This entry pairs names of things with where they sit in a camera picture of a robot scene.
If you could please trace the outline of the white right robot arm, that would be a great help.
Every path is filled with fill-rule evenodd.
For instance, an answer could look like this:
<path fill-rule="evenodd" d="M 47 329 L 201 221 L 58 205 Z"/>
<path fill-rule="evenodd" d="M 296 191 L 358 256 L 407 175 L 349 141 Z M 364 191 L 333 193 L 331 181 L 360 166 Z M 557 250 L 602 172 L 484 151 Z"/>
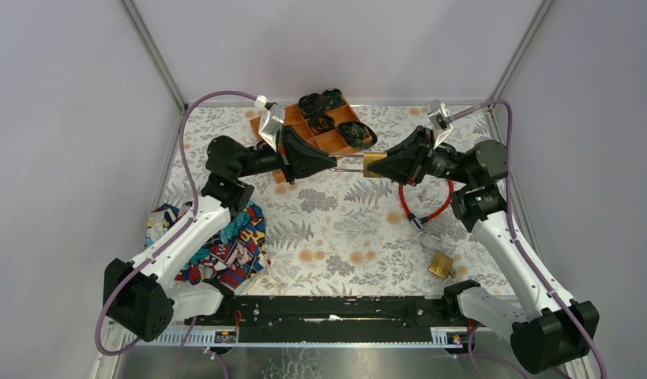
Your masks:
<path fill-rule="evenodd" d="M 591 353 L 600 314 L 590 301 L 579 302 L 561 285 L 517 228 L 498 187 L 509 176 L 508 162 L 507 148 L 498 141 L 481 141 L 458 152 L 437 144 L 431 129 L 418 126 L 377 159 L 366 158 L 363 170 L 408 186 L 427 175 L 462 184 L 450 195 L 453 214 L 491 254 L 518 304 L 467 280 L 445 289 L 442 317 L 452 325 L 479 322 L 509 342 L 525 370 L 541 373 Z"/>

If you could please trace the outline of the red cable lock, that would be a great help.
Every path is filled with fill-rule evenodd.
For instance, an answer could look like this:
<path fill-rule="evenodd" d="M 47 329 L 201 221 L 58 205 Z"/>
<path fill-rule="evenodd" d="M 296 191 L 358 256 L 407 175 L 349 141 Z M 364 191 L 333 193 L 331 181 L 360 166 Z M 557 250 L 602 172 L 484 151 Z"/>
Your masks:
<path fill-rule="evenodd" d="M 421 190 L 417 193 L 412 199 L 417 200 L 416 205 L 424 206 L 424 209 L 414 210 L 411 203 L 412 199 L 405 196 L 404 185 L 398 186 L 399 204 L 406 220 L 415 231 L 422 232 L 427 223 L 439 217 L 450 206 L 451 195 L 454 190 L 453 182 L 446 179 L 446 183 L 439 185 L 438 189 L 444 190 L 444 192 L 439 193 L 437 197 L 431 196 L 426 190 Z"/>

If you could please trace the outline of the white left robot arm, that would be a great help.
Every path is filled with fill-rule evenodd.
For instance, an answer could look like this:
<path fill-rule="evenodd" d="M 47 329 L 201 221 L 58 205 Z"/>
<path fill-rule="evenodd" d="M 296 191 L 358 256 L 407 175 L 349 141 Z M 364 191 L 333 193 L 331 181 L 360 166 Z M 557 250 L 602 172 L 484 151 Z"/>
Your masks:
<path fill-rule="evenodd" d="M 216 325 L 231 319 L 233 304 L 218 287 L 172 284 L 202 245 L 247 206 L 254 187 L 242 182 L 243 177 L 280 170 L 293 182 L 337 165 L 335 157 L 306 142 L 292 126 L 251 147 L 216 137 L 207 156 L 209 177 L 191 208 L 148 249 L 129 261 L 115 258 L 105 268 L 105 316 L 144 342 L 191 317 L 205 315 Z"/>

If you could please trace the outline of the brass padlock with long shackle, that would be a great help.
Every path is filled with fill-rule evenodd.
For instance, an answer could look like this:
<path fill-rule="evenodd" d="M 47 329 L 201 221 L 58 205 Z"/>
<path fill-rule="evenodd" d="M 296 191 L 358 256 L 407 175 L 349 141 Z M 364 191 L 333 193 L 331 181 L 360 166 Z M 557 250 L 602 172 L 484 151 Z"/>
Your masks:
<path fill-rule="evenodd" d="M 329 170 L 338 173 L 362 174 L 364 178 L 384 178 L 385 175 L 372 171 L 370 165 L 387 157 L 385 152 L 362 152 L 362 153 L 335 153 L 331 157 L 340 159 L 355 159 L 362 162 L 361 167 L 340 167 L 335 166 Z"/>

